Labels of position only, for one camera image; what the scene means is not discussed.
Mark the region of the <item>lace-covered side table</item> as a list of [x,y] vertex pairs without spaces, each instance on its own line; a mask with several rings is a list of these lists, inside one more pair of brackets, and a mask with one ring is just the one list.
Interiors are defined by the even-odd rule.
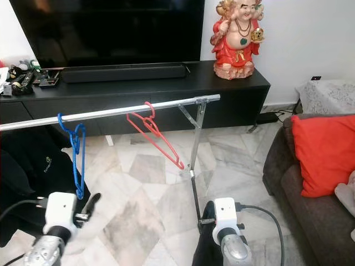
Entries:
[[355,81],[311,80],[296,91],[305,114],[355,114]]

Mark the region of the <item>black power strip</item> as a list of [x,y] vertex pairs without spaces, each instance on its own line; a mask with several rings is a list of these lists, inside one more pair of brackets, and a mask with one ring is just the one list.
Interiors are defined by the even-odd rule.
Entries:
[[266,113],[260,113],[255,118],[255,125],[269,124],[269,122],[277,122],[280,120],[279,112],[270,111]]

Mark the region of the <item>red plastic hanger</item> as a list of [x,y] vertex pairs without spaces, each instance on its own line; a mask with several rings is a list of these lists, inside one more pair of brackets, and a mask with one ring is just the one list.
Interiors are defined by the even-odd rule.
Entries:
[[[185,164],[180,159],[177,151],[171,145],[171,143],[166,139],[165,135],[160,131],[159,127],[155,123],[154,119],[156,116],[155,108],[149,102],[145,102],[145,105],[149,106],[150,114],[147,116],[142,116],[137,113],[126,114],[126,120],[129,124],[134,127],[134,129],[139,132],[139,134],[144,137],[153,147],[158,149],[170,162],[172,162],[178,169],[184,170]],[[163,149],[162,146],[157,144],[157,140],[161,140],[163,144],[166,145],[169,152]]]

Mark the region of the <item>red laughing Buddha statue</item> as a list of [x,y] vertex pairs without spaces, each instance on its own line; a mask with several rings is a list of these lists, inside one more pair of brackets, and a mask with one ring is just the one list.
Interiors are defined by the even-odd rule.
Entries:
[[219,78],[231,80],[248,78],[255,66],[253,55],[259,54],[264,29],[263,0],[221,0],[216,13],[221,16],[213,26],[210,43],[216,63],[214,71]]

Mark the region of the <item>dark navy knit shirt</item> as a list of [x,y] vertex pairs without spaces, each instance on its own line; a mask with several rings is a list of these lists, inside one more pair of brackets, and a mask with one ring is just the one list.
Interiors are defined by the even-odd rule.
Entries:
[[213,226],[203,225],[195,250],[192,266],[223,266],[223,256],[220,246],[213,238]]

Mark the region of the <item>blue plastic hanger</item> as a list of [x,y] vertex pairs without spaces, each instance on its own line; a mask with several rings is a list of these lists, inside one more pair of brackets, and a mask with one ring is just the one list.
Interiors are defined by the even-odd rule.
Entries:
[[58,124],[61,129],[69,135],[69,142],[73,150],[72,160],[74,167],[74,185],[76,186],[76,195],[79,200],[84,198],[85,190],[85,146],[86,146],[86,127],[83,124],[77,124],[74,130],[64,126],[63,114],[57,115]]

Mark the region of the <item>black tape dispenser gadget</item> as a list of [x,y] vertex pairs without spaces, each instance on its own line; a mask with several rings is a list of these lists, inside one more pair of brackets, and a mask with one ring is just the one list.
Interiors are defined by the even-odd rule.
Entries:
[[36,71],[32,68],[21,69],[19,66],[10,66],[8,69],[7,84],[13,96],[33,94],[31,84]]

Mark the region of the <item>red cushion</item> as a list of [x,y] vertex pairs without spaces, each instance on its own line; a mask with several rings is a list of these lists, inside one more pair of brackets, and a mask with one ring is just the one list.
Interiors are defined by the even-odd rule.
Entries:
[[355,115],[291,117],[295,157],[303,177],[302,197],[334,193],[355,171]]

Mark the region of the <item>grey seal plush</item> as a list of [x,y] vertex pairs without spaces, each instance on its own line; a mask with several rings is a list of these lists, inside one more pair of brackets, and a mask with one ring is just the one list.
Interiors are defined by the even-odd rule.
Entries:
[[348,177],[348,181],[336,185],[334,193],[347,211],[355,217],[355,171]]

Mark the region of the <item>black printed T-shirt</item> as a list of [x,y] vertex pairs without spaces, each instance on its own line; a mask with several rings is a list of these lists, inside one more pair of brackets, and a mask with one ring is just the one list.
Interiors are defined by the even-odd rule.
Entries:
[[23,202],[0,220],[1,247],[17,230],[35,237],[42,233],[45,210],[29,200],[53,192],[75,192],[73,162],[63,151],[69,147],[68,137],[55,126],[0,133],[0,209]]

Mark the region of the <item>dark brown sofa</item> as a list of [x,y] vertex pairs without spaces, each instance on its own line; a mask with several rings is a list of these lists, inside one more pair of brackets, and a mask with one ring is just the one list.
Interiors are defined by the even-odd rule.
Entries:
[[277,130],[263,167],[263,184],[276,198],[297,245],[310,266],[355,266],[355,216],[333,196],[302,197],[300,163],[292,122]]

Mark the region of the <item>white paper stack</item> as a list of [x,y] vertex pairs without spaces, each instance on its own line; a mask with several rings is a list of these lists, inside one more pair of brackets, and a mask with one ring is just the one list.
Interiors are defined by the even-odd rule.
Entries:
[[6,86],[8,85],[7,79],[9,78],[10,68],[0,68],[0,96],[5,95]]

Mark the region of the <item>black television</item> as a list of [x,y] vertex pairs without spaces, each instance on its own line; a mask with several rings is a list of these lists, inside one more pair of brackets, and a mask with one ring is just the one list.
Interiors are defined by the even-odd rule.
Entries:
[[8,0],[42,68],[200,58],[205,0]]

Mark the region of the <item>black soundbar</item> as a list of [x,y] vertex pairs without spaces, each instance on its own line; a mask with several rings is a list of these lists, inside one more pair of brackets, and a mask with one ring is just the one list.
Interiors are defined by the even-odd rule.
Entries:
[[60,75],[66,83],[85,83],[185,78],[187,74],[183,63],[150,63],[76,66],[64,68]]

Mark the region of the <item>silver metal clothes rack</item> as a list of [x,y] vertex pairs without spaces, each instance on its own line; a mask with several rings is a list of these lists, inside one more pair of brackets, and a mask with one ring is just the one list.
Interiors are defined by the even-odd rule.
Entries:
[[[197,153],[199,150],[199,140],[202,132],[202,126],[205,119],[206,105],[213,101],[221,99],[220,94],[196,96],[182,100],[172,100],[162,103],[152,104],[155,111],[159,109],[178,108],[183,115],[188,119],[188,122],[194,127],[194,141],[192,146],[192,153],[190,155],[190,162],[185,164],[185,169],[181,170],[180,174],[188,176],[192,182],[192,193],[194,198],[194,205],[197,213],[197,223],[200,225],[201,210],[199,199],[197,196],[195,165],[197,162]],[[89,119],[98,119],[99,117],[122,116],[129,113],[137,113],[142,116],[149,116],[150,108],[147,105],[130,106],[125,108],[109,109],[103,111],[92,111],[88,113],[80,113],[73,115],[62,116],[65,122],[84,121]],[[0,131],[14,131],[18,129],[25,129],[25,127],[49,126],[58,124],[57,116],[43,117],[42,119],[34,119],[30,121],[8,122],[0,125]],[[166,145],[161,140],[156,141],[158,145],[162,146],[164,150],[169,152]]]

